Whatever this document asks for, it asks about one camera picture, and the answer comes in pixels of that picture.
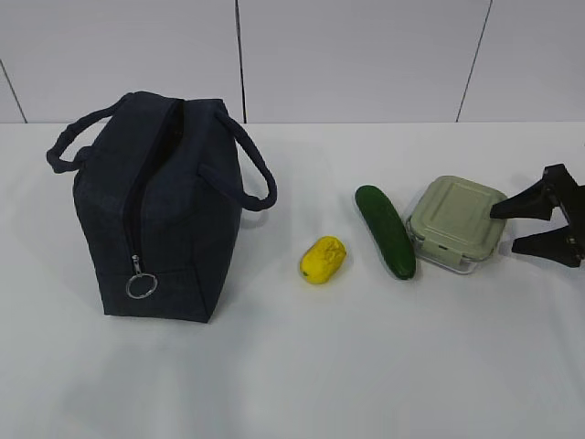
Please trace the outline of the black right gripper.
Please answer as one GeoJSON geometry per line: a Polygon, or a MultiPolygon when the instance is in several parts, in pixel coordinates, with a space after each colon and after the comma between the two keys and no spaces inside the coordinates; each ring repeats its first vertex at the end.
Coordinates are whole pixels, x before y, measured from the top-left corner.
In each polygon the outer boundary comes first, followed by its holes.
{"type": "Polygon", "coordinates": [[[519,194],[491,207],[492,219],[550,220],[560,208],[567,225],[514,240],[512,252],[579,268],[584,260],[584,186],[564,164],[546,166],[542,178],[519,194]]]}

